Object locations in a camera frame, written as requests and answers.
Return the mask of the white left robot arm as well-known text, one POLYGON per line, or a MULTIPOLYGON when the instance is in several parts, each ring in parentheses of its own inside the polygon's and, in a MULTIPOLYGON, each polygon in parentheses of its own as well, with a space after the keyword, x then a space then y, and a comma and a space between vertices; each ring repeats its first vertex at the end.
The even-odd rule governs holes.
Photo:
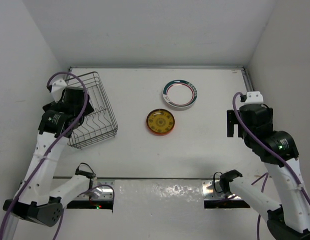
POLYGON ((27 174, 15 196, 5 200, 3 209, 22 220, 52 227, 68 203, 86 192, 95 177, 77 170, 70 180, 51 190, 57 163, 73 130, 94 110, 85 86, 70 87, 59 80, 49 90, 54 101, 44 106, 27 174))

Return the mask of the white plate green red rim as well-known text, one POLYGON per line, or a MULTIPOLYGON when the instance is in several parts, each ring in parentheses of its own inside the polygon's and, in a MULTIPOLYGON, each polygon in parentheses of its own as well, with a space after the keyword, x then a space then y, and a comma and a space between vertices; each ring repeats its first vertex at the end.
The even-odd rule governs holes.
POLYGON ((164 86, 162 97, 170 107, 185 110, 195 104, 198 98, 198 91, 191 82, 176 79, 164 86))

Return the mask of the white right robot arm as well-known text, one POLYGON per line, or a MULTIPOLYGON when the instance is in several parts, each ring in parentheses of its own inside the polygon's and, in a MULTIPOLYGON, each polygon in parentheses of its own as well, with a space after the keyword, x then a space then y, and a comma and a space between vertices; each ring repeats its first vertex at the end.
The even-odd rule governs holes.
POLYGON ((280 201, 275 201, 244 180, 237 170, 220 175, 215 192, 244 200, 265 221, 276 240, 310 240, 310 197, 300 172, 299 153, 293 137, 273 129, 273 109, 264 104, 258 91, 237 92, 232 109, 226 112, 227 136, 238 136, 267 169, 280 201))

